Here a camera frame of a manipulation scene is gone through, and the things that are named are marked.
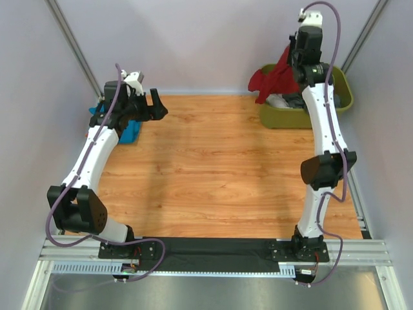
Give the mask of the dark red t shirt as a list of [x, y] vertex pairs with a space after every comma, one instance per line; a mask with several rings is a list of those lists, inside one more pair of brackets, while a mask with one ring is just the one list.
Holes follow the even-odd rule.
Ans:
[[269, 73], [263, 69], [254, 72], [248, 83], [248, 91], [258, 92], [255, 100], [263, 104], [271, 94], [293, 94], [299, 92], [295, 82], [292, 67], [287, 63], [290, 47], [287, 46], [274, 68]]

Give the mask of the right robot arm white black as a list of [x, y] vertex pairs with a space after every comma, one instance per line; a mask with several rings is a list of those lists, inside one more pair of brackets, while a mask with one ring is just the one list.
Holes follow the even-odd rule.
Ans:
[[332, 65], [320, 60], [322, 38], [320, 26], [305, 25], [290, 39], [290, 66], [307, 107], [315, 146], [314, 156], [301, 164], [301, 179], [307, 186], [305, 204], [290, 245], [292, 256], [301, 261], [325, 249], [323, 222], [328, 203], [357, 160], [341, 135]]

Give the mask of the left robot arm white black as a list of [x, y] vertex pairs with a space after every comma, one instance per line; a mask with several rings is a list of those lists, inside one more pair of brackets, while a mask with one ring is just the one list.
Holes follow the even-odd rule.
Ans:
[[127, 225], [108, 215], [107, 208], [97, 195], [103, 169], [121, 136], [131, 122], [158, 121], [168, 114], [157, 89], [146, 94], [131, 81], [109, 81], [104, 98], [92, 117], [84, 147], [74, 167], [60, 185], [53, 185], [46, 194], [50, 212], [46, 218], [47, 238], [56, 246], [50, 225], [65, 232], [84, 233], [113, 244], [121, 259], [131, 258], [136, 251]]

